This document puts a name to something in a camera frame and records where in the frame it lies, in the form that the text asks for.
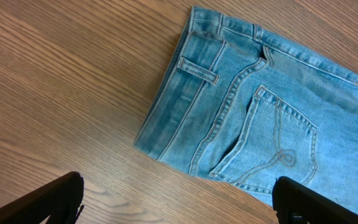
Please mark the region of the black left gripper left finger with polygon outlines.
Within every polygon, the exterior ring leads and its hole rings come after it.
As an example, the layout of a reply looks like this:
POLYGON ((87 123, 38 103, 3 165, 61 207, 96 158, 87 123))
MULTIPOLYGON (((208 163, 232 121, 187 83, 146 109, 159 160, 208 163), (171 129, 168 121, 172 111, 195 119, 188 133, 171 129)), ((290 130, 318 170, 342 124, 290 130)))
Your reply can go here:
POLYGON ((0 208, 0 224, 75 224, 84 209, 85 182, 69 172, 0 208))

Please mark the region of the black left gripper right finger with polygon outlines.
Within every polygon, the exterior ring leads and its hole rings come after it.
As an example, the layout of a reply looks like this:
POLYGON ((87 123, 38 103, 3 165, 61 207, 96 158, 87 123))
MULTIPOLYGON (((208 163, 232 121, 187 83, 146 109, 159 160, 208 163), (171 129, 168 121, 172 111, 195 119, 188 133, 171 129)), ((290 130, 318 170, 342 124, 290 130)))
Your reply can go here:
POLYGON ((279 224, 358 224, 358 215, 285 177, 272 190, 272 207, 279 224))

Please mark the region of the light blue denim jeans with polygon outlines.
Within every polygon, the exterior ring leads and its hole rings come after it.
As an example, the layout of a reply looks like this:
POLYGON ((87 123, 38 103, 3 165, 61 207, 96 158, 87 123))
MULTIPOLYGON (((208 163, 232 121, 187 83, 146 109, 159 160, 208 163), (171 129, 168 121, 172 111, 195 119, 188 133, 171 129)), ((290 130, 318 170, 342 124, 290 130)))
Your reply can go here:
POLYGON ((358 214, 358 74, 195 6, 134 145, 268 204, 287 176, 358 214))

